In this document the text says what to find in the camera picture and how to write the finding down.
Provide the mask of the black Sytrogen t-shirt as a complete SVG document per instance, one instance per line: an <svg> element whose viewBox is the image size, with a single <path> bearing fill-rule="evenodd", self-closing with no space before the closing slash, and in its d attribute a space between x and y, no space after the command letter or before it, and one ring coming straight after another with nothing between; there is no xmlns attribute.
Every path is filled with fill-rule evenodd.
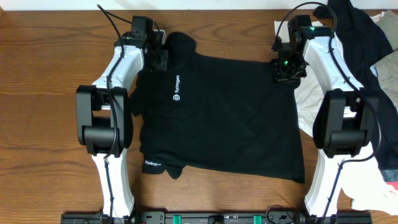
<svg viewBox="0 0 398 224"><path fill-rule="evenodd" d="M189 35L171 33L164 72L139 74L130 102L142 116L146 174L181 176L186 166L305 181L294 92L266 62L198 54Z"/></svg>

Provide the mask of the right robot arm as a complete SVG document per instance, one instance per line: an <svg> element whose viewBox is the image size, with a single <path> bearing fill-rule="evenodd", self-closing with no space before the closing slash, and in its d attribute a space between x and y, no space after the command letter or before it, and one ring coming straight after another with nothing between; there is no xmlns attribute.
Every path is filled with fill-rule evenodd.
<svg viewBox="0 0 398 224"><path fill-rule="evenodd" d="M323 92L312 136L319 150L310 190L305 196L305 223L337 223L337 200L345 165L372 162L371 138L379 128L375 92L365 90L337 48L334 28L313 26L308 15L287 23L289 41L277 36L271 60L273 81L292 83L311 67Z"/></svg>

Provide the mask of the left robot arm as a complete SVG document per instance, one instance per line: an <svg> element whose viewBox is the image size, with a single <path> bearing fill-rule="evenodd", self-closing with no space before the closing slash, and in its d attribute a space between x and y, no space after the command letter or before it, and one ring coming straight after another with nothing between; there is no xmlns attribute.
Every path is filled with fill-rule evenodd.
<svg viewBox="0 0 398 224"><path fill-rule="evenodd" d="M133 137L128 92L140 72L167 70L165 31L145 16L133 16L130 24L129 32L117 34L103 74L76 90L78 141L94 160L103 191L101 223L128 223L134 208L126 162Z"/></svg>

